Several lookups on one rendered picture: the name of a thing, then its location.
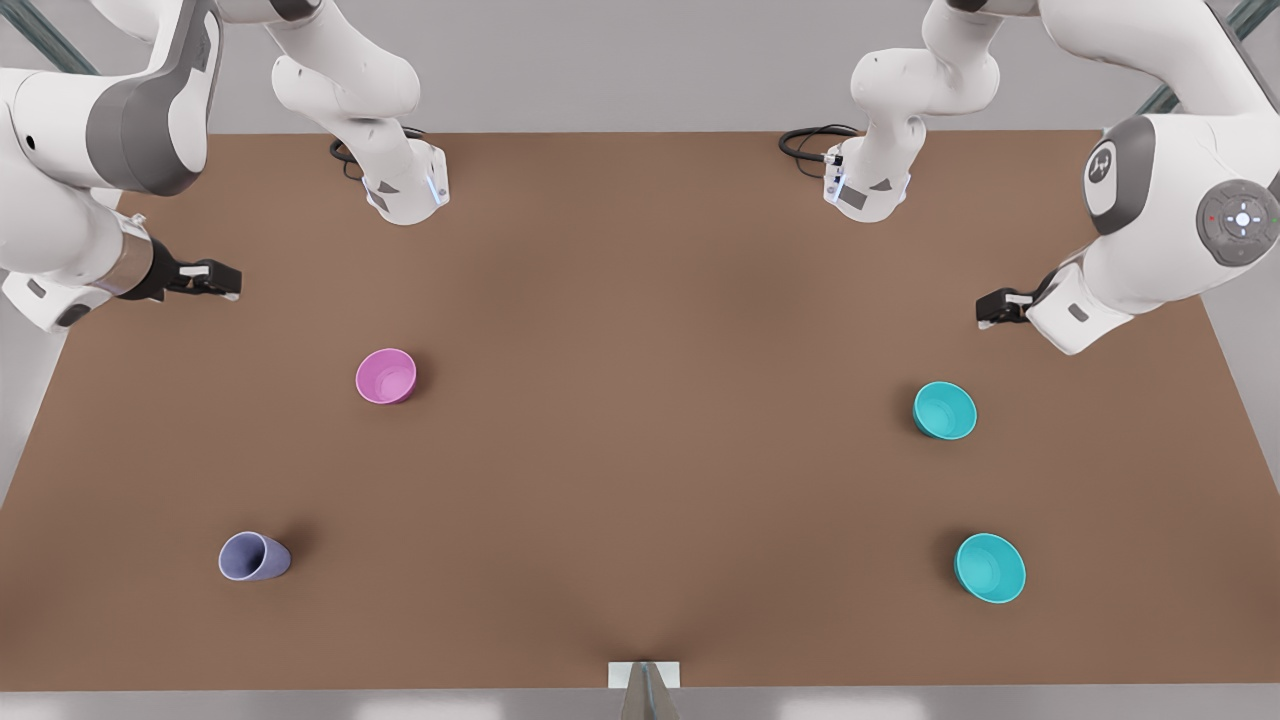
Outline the small teal bowl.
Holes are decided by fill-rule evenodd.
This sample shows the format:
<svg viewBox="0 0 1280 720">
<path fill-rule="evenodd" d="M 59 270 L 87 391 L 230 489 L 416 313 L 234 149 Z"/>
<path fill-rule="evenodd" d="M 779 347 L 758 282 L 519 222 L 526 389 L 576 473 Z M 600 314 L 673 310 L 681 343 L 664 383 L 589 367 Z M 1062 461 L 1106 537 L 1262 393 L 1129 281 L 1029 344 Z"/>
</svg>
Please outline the small teal bowl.
<svg viewBox="0 0 1280 720">
<path fill-rule="evenodd" d="M 945 441 L 963 439 L 977 428 L 978 407 L 963 387 L 933 380 L 915 393 L 911 419 L 924 436 Z"/>
</svg>

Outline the pink bowl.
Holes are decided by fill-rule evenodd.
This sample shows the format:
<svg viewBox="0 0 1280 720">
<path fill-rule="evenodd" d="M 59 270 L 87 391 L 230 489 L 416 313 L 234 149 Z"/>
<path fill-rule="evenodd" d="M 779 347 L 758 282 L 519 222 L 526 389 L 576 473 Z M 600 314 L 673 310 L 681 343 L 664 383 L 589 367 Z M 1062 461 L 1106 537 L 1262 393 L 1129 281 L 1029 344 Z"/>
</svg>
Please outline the pink bowl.
<svg viewBox="0 0 1280 720">
<path fill-rule="evenodd" d="M 419 369 L 410 354 L 401 348 L 380 348 L 360 363 L 355 387 L 370 404 L 393 405 L 412 395 L 417 377 Z"/>
</svg>

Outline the large teal bowl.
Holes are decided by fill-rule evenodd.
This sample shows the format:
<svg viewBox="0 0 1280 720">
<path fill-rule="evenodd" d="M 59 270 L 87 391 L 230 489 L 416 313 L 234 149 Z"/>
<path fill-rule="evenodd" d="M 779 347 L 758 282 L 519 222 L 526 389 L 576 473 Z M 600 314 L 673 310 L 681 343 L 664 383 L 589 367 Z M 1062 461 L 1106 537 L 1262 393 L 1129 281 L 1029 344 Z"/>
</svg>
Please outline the large teal bowl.
<svg viewBox="0 0 1280 720">
<path fill-rule="evenodd" d="M 1027 565 L 1019 550 L 1001 536 L 978 533 L 960 543 L 954 574 L 965 592 L 987 603 L 1009 603 L 1027 585 Z"/>
</svg>

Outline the lavender cup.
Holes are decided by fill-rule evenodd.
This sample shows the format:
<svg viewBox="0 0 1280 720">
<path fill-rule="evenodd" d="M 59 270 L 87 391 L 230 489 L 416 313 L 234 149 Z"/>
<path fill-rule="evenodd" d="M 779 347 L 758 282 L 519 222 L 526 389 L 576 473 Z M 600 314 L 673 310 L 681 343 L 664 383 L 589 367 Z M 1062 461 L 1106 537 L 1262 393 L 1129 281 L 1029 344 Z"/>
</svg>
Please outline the lavender cup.
<svg viewBox="0 0 1280 720">
<path fill-rule="evenodd" d="M 291 551 L 284 544 L 251 530 L 228 538 L 218 555 L 220 574 L 232 582 L 273 579 L 284 574 L 291 562 Z"/>
</svg>

